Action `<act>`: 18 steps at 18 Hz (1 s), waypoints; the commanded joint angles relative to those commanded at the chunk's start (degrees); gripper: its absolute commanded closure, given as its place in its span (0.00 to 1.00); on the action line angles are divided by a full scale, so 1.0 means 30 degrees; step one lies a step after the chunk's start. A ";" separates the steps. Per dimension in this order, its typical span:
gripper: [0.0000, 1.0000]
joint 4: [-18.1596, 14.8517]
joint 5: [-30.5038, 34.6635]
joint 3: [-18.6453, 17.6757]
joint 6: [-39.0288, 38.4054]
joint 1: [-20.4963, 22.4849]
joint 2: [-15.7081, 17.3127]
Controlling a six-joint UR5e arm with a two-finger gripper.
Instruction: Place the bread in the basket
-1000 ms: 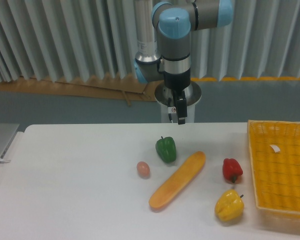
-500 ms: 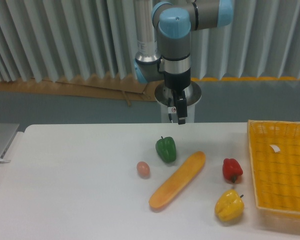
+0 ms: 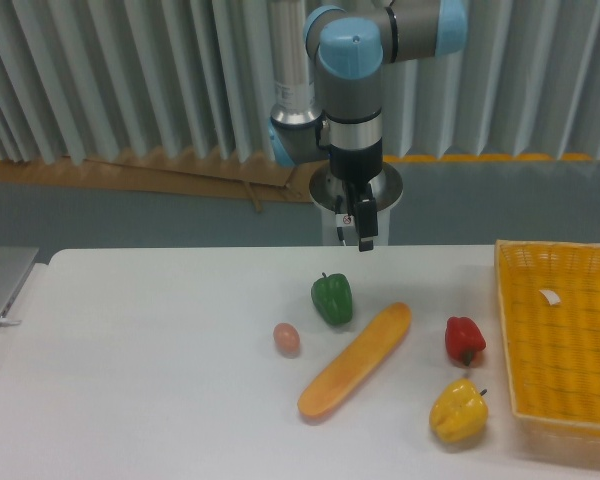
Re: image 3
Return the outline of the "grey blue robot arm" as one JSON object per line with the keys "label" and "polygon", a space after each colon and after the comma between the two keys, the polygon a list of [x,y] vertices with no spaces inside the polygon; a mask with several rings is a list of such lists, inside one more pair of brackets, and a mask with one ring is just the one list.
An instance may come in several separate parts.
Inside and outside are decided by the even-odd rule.
{"label": "grey blue robot arm", "polygon": [[383,159],[382,68],[461,51],[460,1],[392,1],[370,13],[302,1],[267,4],[276,101],[268,126],[275,161],[319,163],[310,198],[327,245],[362,252],[388,242],[403,182]]}

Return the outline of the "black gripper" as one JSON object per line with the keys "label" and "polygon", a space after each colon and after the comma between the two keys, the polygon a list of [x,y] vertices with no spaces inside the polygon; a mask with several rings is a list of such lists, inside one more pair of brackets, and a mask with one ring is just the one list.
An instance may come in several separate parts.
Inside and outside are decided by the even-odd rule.
{"label": "black gripper", "polygon": [[[356,201],[356,230],[360,252],[374,248],[374,238],[377,236],[377,202],[371,184],[367,183],[380,174],[382,164],[381,141],[360,150],[341,149],[334,145],[329,149],[331,173],[339,180],[349,182],[345,184],[345,196],[350,227],[355,227]],[[356,197],[353,184],[367,185],[364,192]]]}

